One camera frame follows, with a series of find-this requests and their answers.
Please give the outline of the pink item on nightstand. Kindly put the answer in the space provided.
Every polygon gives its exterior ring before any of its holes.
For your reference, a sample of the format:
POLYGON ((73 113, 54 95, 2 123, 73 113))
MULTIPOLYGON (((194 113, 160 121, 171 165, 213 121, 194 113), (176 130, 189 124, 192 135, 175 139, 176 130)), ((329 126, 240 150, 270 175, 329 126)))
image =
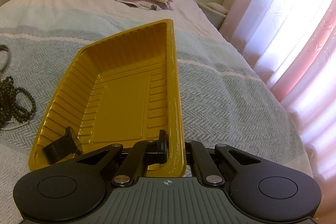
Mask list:
POLYGON ((215 3, 215 2, 207 3, 207 7, 211 8, 211 9, 217 11, 217 12, 220 12, 221 14, 225 14, 225 15, 228 14, 228 10, 224 6, 222 6, 218 3, 215 3))

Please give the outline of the grey pink bedspread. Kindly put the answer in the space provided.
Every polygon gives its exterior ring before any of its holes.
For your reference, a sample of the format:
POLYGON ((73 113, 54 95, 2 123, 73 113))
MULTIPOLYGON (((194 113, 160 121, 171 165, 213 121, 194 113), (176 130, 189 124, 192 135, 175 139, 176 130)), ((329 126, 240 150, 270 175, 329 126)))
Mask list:
POLYGON ((38 127, 76 53, 162 19, 174 22, 185 137, 312 173, 290 116, 194 0, 173 0, 161 11, 114 0, 11 0, 1 6, 1 43, 11 51, 6 72, 33 95, 37 113, 29 124, 1 132, 1 223, 21 221, 13 187, 29 171, 38 127))

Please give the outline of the black wristwatch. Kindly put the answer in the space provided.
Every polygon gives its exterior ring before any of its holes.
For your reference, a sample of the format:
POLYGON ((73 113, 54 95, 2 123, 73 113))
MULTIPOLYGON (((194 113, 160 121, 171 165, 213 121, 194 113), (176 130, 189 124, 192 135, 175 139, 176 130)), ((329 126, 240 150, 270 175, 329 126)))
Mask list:
POLYGON ((83 150, 77 134, 71 126, 66 127, 63 137, 42 149, 47 162, 53 165, 69 155, 80 156, 83 150))

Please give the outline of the orange plastic tray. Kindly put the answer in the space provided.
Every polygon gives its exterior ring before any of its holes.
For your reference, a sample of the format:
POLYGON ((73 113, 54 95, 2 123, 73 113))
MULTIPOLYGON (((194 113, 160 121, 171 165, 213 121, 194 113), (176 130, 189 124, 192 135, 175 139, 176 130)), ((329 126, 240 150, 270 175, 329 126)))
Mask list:
POLYGON ((113 143, 132 147, 165 130, 167 161, 150 177, 181 177, 186 153, 174 25, 163 19, 82 48, 58 84, 42 118, 29 169, 48 166, 42 149, 74 129, 82 151, 113 143))

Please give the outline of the white bedside table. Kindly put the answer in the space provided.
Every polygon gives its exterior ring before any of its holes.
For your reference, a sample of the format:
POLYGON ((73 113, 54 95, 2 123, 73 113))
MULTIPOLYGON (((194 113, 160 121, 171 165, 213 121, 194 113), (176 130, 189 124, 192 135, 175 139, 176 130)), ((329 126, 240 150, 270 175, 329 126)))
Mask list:
POLYGON ((203 11, 203 13, 206 15, 207 19, 213 24, 213 26, 219 30, 222 26, 226 14, 222 14, 210 7, 208 7, 204 2, 200 0, 196 0, 199 8, 203 11))

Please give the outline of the pink sheer curtain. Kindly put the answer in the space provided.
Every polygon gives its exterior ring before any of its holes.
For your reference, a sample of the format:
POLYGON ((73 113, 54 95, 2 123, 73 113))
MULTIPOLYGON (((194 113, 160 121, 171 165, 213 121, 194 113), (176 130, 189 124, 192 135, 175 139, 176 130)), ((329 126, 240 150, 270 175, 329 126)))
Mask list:
POLYGON ((335 219, 335 0, 225 0, 220 28, 290 114, 335 219))

